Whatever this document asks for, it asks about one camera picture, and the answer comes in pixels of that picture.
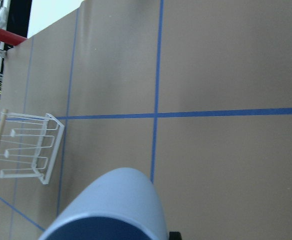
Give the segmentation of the light blue plastic cup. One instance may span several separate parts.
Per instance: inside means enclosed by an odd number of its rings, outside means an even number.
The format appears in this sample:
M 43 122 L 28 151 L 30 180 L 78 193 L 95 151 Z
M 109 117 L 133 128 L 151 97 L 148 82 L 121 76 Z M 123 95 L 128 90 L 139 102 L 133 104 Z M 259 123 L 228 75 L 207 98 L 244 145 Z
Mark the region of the light blue plastic cup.
M 112 170 L 85 188 L 42 240 L 167 240 L 161 200 L 139 170 Z

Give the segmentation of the red cylinder post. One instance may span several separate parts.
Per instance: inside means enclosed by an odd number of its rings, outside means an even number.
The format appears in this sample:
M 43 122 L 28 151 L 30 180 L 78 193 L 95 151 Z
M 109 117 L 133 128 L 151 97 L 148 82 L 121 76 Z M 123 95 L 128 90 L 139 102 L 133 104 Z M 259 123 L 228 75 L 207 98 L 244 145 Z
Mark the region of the red cylinder post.
M 18 34 L 0 28 L 0 42 L 4 42 L 11 46 L 17 46 L 26 40 L 27 40 L 26 37 L 20 36 Z

